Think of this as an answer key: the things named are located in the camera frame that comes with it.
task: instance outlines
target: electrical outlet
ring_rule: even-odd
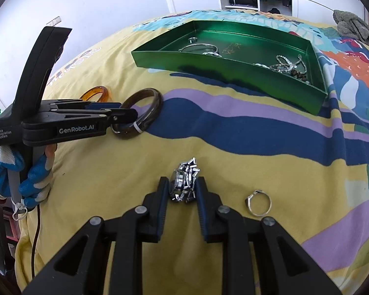
[[[60,22],[61,22],[61,19],[58,16],[58,17],[54,18],[52,21],[48,22],[46,24],[46,26],[48,26],[48,27],[54,27],[55,25],[57,25],[57,23],[60,23]]]

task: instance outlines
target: screw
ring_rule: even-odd
[[[90,220],[89,223],[91,225],[99,225],[101,223],[101,218],[98,216],[93,216]]]
[[[227,205],[220,205],[217,210],[219,213],[227,214],[230,211],[230,208]]]
[[[146,211],[147,211],[148,209],[145,207],[145,206],[143,206],[143,205],[140,205],[140,206],[137,206],[135,209],[134,209],[134,211],[137,213],[137,214],[144,214],[144,213],[146,213]]]
[[[262,221],[266,226],[273,226],[275,225],[276,221],[274,218],[271,218],[270,216],[267,216],[266,218],[263,218]]]

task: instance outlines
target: white wall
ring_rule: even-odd
[[[72,28],[53,72],[112,33],[168,13],[166,0],[6,0],[0,8],[0,102],[15,97],[25,62],[39,33],[57,16]]]

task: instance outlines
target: colorful blanket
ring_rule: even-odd
[[[217,80],[136,67],[132,50],[194,19],[241,21],[310,40],[329,93],[318,116]],[[153,87],[164,106],[136,138],[121,140],[108,130],[105,137],[59,144],[53,187],[41,205],[37,271],[91,216],[121,216],[154,191],[161,176],[195,156],[209,190],[244,216],[251,217],[244,199],[255,189],[266,191],[270,215],[344,295],[363,283],[369,273],[369,47],[333,27],[282,15],[193,11],[113,34],[52,75],[44,97],[77,98],[96,85],[120,102]],[[16,250],[21,288],[31,279],[35,232],[34,211],[22,222]],[[221,248],[203,242],[196,205],[170,204],[161,242],[143,252],[145,294],[221,291]]]

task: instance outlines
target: glove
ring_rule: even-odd
[[[28,178],[19,186],[23,196],[21,204],[27,208],[34,208],[45,200],[51,189],[53,178],[52,166],[55,159],[57,144],[48,145],[45,152],[33,164],[28,172]],[[20,172],[25,167],[21,154],[9,146],[0,146],[0,199],[11,196],[7,169]]]

